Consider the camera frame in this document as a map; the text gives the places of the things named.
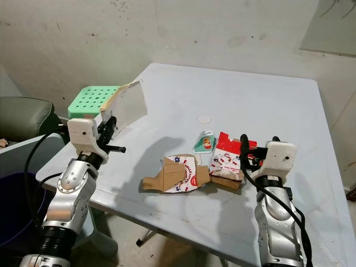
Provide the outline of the red white carton box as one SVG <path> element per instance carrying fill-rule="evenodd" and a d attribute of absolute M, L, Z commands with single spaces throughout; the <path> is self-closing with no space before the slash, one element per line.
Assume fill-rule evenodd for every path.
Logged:
<path fill-rule="evenodd" d="M 228 134 L 220 132 L 214 149 L 209 173 L 226 180 L 242 181 L 241 141 L 231 139 Z"/>

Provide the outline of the green plastic stool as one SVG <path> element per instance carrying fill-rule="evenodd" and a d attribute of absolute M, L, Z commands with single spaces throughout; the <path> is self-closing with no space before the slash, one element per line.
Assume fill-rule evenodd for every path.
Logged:
<path fill-rule="evenodd" d="M 68 105 L 68 118 L 94 118 L 119 86 L 87 86 Z"/>

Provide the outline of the dark metal table leg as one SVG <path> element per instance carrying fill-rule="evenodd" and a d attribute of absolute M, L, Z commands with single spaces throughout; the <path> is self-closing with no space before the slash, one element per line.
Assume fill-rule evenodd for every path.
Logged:
<path fill-rule="evenodd" d="M 156 234 L 157 231 L 152 229 L 147 229 L 145 233 L 135 242 L 136 246 L 141 247 L 146 241 L 150 240 Z"/>

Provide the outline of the grey rubbish bin dark bag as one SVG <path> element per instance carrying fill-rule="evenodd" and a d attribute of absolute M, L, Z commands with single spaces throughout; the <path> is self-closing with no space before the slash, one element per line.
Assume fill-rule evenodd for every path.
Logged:
<path fill-rule="evenodd" d="M 0 150 L 0 248 L 5 251 L 27 252 L 39 237 L 29 212 L 23 171 L 28 155 L 40 139 L 40 136 L 34 137 Z M 47 189 L 36 192 L 38 181 L 35 180 L 35 174 L 65 144 L 61 135 L 53 133 L 41 142 L 29 164 L 29 191 L 40 217 L 46 214 L 54 193 Z"/>

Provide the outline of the flattened printed cardboard box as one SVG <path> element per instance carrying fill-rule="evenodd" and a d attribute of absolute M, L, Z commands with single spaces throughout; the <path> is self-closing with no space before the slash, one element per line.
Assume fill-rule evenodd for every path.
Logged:
<path fill-rule="evenodd" d="M 145 176 L 141 189 L 161 194 L 187 193 L 210 183 L 209 168 L 194 154 L 162 158 L 162 170 L 156 176 Z"/>

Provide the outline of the small teal packet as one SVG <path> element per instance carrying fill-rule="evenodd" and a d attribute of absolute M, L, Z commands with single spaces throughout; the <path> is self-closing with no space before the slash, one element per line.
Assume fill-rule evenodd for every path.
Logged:
<path fill-rule="evenodd" d="M 212 130 L 200 133 L 196 144 L 193 146 L 193 152 L 196 154 L 212 153 L 216 147 L 217 139 Z"/>

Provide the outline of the grey wall panel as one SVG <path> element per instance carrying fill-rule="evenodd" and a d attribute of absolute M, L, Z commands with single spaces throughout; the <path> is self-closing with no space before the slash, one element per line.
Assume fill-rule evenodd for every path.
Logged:
<path fill-rule="evenodd" d="M 299 48 L 356 57 L 356 0 L 319 0 Z"/>

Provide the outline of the dark green cushioned chair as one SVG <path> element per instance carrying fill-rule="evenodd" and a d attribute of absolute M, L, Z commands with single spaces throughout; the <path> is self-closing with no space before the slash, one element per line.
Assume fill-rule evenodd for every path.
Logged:
<path fill-rule="evenodd" d="M 23 142 L 58 129 L 55 106 L 35 97 L 0 97 L 0 139 Z"/>

